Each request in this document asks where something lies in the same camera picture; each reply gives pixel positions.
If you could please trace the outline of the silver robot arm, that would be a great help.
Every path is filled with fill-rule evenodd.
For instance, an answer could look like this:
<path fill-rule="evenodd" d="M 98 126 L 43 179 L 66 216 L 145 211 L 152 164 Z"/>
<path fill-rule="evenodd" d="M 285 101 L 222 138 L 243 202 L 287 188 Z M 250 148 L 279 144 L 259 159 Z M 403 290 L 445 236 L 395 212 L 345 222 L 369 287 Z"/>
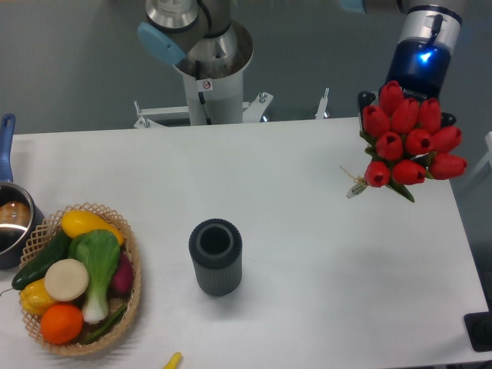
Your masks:
<path fill-rule="evenodd" d="M 386 81 L 406 98 L 438 98 L 467 7 L 465 1 L 342 1 L 348 12 L 396 11 L 406 16 Z M 272 95 L 243 100 L 243 72 L 253 55 L 251 35 L 231 19 L 229 1 L 147 1 L 138 38 L 160 62 L 181 74 L 182 110 L 138 110 L 137 127 L 188 116 L 192 125 L 264 120 Z"/>

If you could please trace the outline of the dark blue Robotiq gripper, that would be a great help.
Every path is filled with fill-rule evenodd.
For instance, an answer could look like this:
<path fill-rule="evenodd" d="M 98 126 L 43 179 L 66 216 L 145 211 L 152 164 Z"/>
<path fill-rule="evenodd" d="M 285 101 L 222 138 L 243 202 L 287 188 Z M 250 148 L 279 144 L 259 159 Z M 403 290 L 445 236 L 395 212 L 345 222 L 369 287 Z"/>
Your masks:
<path fill-rule="evenodd" d="M 387 73 L 386 83 L 396 81 L 406 98 L 419 102 L 429 98 L 438 99 L 451 60 L 451 53 L 439 45 L 427 46 L 426 42 L 406 40 L 400 42 Z M 377 100 L 371 91 L 357 94 L 357 108 L 360 128 L 363 128 L 363 111 Z M 442 112 L 442 128 L 453 126 L 455 115 Z"/>

